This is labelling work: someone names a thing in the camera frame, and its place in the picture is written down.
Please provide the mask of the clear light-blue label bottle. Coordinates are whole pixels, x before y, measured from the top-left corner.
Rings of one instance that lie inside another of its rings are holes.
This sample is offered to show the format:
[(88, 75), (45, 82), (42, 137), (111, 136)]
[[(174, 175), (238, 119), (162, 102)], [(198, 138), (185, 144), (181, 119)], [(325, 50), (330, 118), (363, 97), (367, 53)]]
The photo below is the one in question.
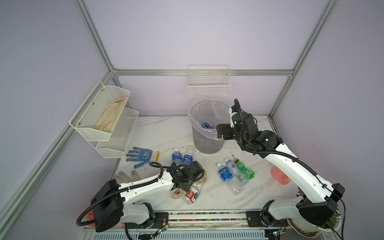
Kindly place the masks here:
[(248, 179), (245, 175), (237, 168), (234, 160), (229, 158), (225, 159), (226, 167), (230, 170), (234, 178), (238, 181), (239, 185), (245, 186), (248, 184)]

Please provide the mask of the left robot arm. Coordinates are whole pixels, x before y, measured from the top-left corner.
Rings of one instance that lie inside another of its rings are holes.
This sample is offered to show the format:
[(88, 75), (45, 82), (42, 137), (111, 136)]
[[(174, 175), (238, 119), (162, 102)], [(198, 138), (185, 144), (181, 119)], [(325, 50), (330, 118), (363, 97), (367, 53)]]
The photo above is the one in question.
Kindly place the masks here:
[(151, 226), (156, 218), (153, 207), (147, 202), (138, 204), (139, 200), (174, 189), (187, 192), (205, 173), (199, 162), (170, 166), (151, 162), (149, 165), (160, 169), (160, 173), (131, 183), (119, 184), (110, 180), (92, 198), (90, 209), (85, 213), (93, 213), (97, 233), (119, 223), (136, 224), (143, 228)]

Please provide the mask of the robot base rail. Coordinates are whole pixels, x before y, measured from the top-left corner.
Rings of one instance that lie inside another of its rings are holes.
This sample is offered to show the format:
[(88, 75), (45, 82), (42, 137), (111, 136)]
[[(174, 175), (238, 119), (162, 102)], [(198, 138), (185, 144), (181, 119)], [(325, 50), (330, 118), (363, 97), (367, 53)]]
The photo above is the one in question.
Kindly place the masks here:
[(163, 224), (171, 228), (197, 227), (245, 227), (266, 228), (262, 224), (260, 210), (187, 210), (187, 211), (157, 211), (154, 220), (148, 225), (129, 223), (129, 229), (159, 229)]

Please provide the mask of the red label clear bottle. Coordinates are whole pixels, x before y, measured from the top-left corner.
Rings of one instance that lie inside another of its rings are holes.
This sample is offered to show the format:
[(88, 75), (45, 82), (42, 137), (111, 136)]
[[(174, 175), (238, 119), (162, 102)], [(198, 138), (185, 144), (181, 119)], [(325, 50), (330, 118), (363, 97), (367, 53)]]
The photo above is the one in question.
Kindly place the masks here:
[(204, 185), (203, 180), (199, 180), (197, 182), (194, 182), (190, 189), (187, 191), (187, 193), (184, 196), (184, 201), (186, 204), (191, 205), (196, 202), (198, 197), (201, 194), (202, 186)]

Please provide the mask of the Pocari Sweat bottle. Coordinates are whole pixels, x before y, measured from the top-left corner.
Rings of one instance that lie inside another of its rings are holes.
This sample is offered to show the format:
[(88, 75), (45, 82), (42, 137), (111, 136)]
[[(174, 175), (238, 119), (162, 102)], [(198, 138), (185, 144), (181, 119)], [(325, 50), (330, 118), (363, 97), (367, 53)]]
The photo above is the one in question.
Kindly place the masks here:
[(202, 128), (203, 128), (203, 129), (214, 129), (215, 127), (212, 126), (210, 123), (204, 122), (204, 123), (202, 124)]

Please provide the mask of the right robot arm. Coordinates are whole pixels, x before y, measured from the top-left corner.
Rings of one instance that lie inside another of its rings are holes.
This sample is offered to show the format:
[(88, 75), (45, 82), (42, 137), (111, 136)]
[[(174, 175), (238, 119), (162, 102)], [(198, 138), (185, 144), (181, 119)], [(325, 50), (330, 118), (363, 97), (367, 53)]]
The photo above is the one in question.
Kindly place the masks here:
[(336, 212), (345, 188), (332, 184), (296, 157), (272, 131), (260, 131), (251, 114), (236, 106), (227, 110), (229, 122), (217, 125), (218, 139), (235, 140), (242, 151), (272, 163), (294, 182), (303, 193), (286, 201), (268, 201), (262, 209), (265, 225), (271, 220), (303, 219), (321, 227)]

